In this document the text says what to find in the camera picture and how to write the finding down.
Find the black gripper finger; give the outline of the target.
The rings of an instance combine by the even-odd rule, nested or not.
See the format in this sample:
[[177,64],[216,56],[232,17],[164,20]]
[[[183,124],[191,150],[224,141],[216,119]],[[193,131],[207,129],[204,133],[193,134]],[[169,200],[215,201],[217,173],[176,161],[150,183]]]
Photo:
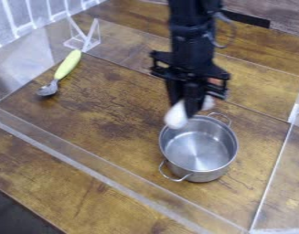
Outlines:
[[184,84],[184,110],[188,118],[201,110],[205,94],[205,84],[203,82],[187,82]]
[[166,80],[165,90],[166,90],[169,104],[174,105],[181,100],[183,96],[181,82],[178,80]]

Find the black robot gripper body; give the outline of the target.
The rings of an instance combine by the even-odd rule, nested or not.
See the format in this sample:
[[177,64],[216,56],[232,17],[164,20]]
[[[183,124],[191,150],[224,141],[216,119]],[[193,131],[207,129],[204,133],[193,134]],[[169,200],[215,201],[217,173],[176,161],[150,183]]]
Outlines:
[[169,27],[170,51],[152,50],[149,74],[166,80],[178,80],[181,88],[187,82],[203,82],[205,95],[224,99],[229,73],[215,65],[215,41],[212,28]]

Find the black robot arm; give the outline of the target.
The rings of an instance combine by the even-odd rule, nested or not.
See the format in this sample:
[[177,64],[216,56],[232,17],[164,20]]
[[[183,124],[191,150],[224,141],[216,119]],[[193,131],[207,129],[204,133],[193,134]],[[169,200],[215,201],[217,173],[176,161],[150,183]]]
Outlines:
[[170,51],[152,50],[149,74],[164,79],[170,105],[183,101],[191,118],[205,107],[205,96],[225,99],[231,74],[213,63],[215,18],[221,0],[166,0]]

